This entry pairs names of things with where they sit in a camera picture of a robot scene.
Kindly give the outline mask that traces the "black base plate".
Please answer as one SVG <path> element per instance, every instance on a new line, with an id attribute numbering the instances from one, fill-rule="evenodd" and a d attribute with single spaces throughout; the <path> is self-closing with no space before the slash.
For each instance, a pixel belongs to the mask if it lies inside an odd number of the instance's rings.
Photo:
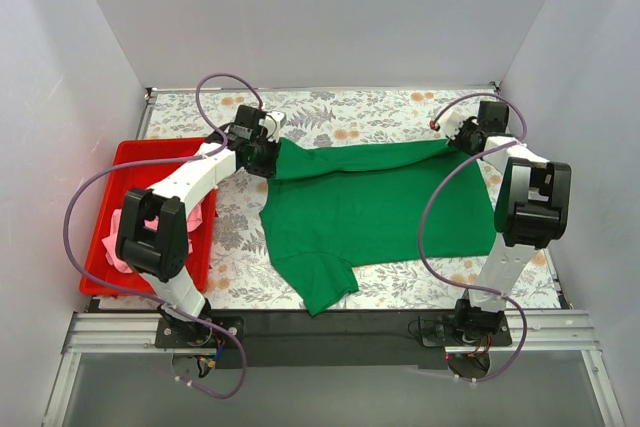
<path id="1" fill-rule="evenodd" d="M 474 347 L 451 310 L 218 310 L 211 321 L 236 333 L 250 367 L 415 365 L 444 369 L 445 350 Z"/>

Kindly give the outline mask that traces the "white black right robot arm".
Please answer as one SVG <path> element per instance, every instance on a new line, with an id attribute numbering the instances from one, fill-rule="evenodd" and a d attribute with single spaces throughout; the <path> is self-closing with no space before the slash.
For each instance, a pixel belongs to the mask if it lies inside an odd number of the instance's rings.
<path id="1" fill-rule="evenodd" d="M 452 330 L 464 344 L 506 328 L 505 297 L 525 266 L 567 226 L 571 167 L 534 154 L 507 132 L 509 106 L 481 101 L 475 116 L 451 109 L 438 121 L 448 144 L 480 158 L 502 176 L 494 210 L 496 237 L 476 279 L 456 302 Z"/>

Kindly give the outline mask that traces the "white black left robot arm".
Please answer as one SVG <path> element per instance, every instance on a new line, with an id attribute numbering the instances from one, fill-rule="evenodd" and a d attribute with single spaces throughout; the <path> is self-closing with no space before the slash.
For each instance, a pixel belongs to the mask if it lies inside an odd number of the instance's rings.
<path id="1" fill-rule="evenodd" d="M 191 160 L 150 187 L 125 194 L 116 256 L 152 287 L 169 315 L 180 319 L 178 334 L 190 346 L 205 345 L 213 324 L 204 316 L 207 301 L 186 267 L 188 217 L 239 170 L 273 177 L 285 122 L 282 112 L 242 105 L 227 129 L 206 137 Z"/>

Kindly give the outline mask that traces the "green t shirt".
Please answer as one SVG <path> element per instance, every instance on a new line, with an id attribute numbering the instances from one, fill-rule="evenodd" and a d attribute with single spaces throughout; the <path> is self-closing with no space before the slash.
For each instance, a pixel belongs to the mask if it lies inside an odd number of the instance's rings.
<path id="1" fill-rule="evenodd" d="M 260 219 L 270 262 L 311 315 L 358 291 L 355 268 L 487 255 L 493 207 L 467 156 L 444 140 L 305 149 L 285 139 Z"/>

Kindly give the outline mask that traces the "aluminium frame rail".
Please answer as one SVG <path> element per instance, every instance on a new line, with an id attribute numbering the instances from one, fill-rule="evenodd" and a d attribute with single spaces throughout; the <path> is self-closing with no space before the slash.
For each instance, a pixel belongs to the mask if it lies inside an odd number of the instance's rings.
<path id="1" fill-rule="evenodd" d="M 531 351 L 597 350 L 595 329 L 589 315 L 580 310 L 534 309 L 526 319 L 510 310 L 490 350 L 508 351 L 525 337 Z M 444 339 L 445 310 L 338 310 L 312 317 L 293 310 L 229 310 L 221 324 L 236 333 L 245 346 L 252 342 L 309 341 L 382 344 L 407 341 L 414 345 L 422 333 L 427 343 L 459 350 L 462 345 Z M 154 312 L 80 313 L 72 317 L 63 351 L 67 352 L 188 352 L 196 347 L 182 340 L 175 329 Z"/>

